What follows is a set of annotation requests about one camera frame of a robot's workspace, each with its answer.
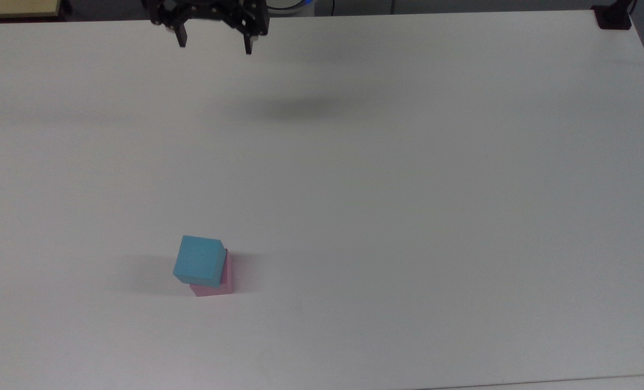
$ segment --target stacked blocks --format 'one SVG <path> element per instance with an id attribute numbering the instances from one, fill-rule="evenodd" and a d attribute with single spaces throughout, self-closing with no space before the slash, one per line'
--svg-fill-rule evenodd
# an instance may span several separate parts
<path id="1" fill-rule="evenodd" d="M 196 296 L 233 292 L 230 254 L 219 239 L 183 236 L 173 275 Z"/>

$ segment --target yellow object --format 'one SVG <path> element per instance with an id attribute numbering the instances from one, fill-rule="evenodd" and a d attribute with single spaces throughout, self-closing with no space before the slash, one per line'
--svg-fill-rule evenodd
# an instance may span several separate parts
<path id="1" fill-rule="evenodd" d="M 57 16 L 60 0 L 0 0 L 0 17 Z"/>

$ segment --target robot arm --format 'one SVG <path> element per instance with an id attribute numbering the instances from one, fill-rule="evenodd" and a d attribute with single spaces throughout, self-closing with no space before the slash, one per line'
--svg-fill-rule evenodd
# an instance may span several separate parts
<path id="1" fill-rule="evenodd" d="M 223 20 L 227 25 L 242 33 L 245 38 L 245 52 L 252 54 L 252 42 L 269 32 L 269 12 L 266 0 L 174 0 L 171 9 L 165 7 L 165 0 L 142 0 L 148 8 L 151 22 L 164 24 L 175 32 L 178 43 L 185 47 L 187 33 L 185 22 L 191 18 Z"/>

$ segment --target blue cube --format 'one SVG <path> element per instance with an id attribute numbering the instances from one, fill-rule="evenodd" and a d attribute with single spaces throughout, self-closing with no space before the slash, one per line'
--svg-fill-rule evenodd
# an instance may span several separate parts
<path id="1" fill-rule="evenodd" d="M 183 236 L 173 275 L 182 283 L 218 288 L 224 262 L 220 239 Z"/>

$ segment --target white table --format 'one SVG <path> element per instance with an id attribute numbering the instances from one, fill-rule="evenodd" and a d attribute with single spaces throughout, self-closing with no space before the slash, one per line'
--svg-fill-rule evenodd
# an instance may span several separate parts
<path id="1" fill-rule="evenodd" d="M 249 57 L 187 30 L 0 25 L 0 388 L 644 375 L 634 29 L 273 19 Z M 235 294 L 171 275 L 181 235 L 223 240 Z"/>

